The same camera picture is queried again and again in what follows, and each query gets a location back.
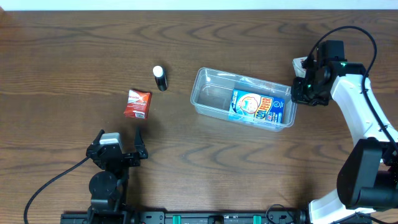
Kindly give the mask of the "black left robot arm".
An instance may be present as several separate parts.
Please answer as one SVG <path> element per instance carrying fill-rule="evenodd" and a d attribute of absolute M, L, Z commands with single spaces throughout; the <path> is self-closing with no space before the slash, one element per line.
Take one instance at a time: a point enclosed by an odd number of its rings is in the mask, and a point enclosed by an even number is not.
<path fill-rule="evenodd" d="M 86 155 L 101 172 L 90 180 L 91 205 L 83 223 L 139 223 L 126 198 L 129 169 L 149 157 L 140 129 L 136 129 L 134 152 L 123 153 L 122 149 L 121 135 L 103 130 L 88 146 Z"/>

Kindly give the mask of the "clear plastic container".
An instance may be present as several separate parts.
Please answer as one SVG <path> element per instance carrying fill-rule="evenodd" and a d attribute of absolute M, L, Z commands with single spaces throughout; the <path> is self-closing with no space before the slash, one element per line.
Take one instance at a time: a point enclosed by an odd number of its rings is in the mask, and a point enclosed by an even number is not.
<path fill-rule="evenodd" d="M 229 120 L 228 111 L 233 90 L 284 99 L 283 122 L 244 123 Z M 291 127 L 295 121 L 297 104 L 292 101 L 290 91 L 291 87 L 287 85 L 203 67 L 197 73 L 190 102 L 199 114 L 278 132 Z"/>

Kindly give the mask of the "black bottle white cap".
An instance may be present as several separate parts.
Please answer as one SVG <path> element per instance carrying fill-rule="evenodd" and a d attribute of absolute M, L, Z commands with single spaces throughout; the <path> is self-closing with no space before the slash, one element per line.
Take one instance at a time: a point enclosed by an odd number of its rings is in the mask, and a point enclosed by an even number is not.
<path fill-rule="evenodd" d="M 168 88 L 167 77 L 163 67 L 160 65 L 156 65 L 153 68 L 153 74 L 155 78 L 155 82 L 160 91 L 165 91 Z"/>

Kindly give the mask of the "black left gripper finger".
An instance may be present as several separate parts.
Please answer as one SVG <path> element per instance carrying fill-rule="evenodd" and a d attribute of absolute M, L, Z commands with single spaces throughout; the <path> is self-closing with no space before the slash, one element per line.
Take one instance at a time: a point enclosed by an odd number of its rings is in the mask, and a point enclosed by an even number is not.
<path fill-rule="evenodd" d="M 101 130 L 99 131 L 98 135 L 97 135 L 97 136 L 95 137 L 95 139 L 93 140 L 92 145 L 97 145 L 97 144 L 99 144 L 99 143 L 100 143 L 100 139 L 101 139 L 101 137 L 102 137 L 103 134 L 104 134 L 104 130 L 101 129 Z"/>
<path fill-rule="evenodd" d="M 139 127 L 136 128 L 136 134 L 134 138 L 134 148 L 137 152 L 145 152 L 146 147 L 141 136 L 141 130 Z"/>

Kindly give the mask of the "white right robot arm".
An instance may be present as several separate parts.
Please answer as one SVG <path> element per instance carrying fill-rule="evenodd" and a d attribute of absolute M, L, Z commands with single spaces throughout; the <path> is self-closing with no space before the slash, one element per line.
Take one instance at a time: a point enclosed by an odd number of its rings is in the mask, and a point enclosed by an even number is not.
<path fill-rule="evenodd" d="M 333 100 L 348 125 L 354 148 L 336 189 L 308 205 L 310 223 L 343 223 L 397 208 L 397 130 L 371 89 L 361 63 L 341 57 L 293 60 L 295 103 L 326 106 Z"/>

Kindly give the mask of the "red Panadol box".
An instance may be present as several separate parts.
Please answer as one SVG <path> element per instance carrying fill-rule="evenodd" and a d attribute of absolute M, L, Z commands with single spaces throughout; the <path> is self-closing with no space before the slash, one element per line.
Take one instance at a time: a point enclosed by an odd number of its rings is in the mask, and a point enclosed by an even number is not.
<path fill-rule="evenodd" d="M 129 90 L 124 116 L 128 118 L 147 119 L 152 93 Z"/>

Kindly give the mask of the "white Panadol box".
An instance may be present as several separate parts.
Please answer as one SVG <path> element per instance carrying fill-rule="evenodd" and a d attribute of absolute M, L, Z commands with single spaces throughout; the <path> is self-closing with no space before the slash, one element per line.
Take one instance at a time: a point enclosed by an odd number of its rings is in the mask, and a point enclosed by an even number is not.
<path fill-rule="evenodd" d="M 304 69 L 302 67 L 302 63 L 306 59 L 307 59 L 307 57 L 300 57 L 300 58 L 294 58 L 293 59 L 292 64 L 293 64 L 293 68 L 294 68 L 296 77 L 300 77 L 300 78 L 304 78 L 305 77 L 306 69 Z"/>

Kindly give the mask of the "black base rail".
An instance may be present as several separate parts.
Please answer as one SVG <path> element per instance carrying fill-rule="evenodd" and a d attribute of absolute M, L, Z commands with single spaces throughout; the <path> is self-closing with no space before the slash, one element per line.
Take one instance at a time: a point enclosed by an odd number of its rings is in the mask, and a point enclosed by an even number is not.
<path fill-rule="evenodd" d="M 126 224 L 266 224 L 308 223 L 303 212 L 292 218 L 287 212 L 274 210 L 269 213 L 165 213 L 141 212 L 135 214 L 68 213 L 61 215 L 61 224 L 126 223 Z"/>

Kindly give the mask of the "blue Cool Fever box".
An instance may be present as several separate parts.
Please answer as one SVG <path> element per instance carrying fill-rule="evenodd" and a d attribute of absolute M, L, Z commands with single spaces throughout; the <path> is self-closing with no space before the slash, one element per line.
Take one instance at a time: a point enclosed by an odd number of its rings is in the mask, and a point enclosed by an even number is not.
<path fill-rule="evenodd" d="M 233 90 L 228 119 L 244 123 L 265 121 L 282 123 L 285 101 L 282 98 Z"/>

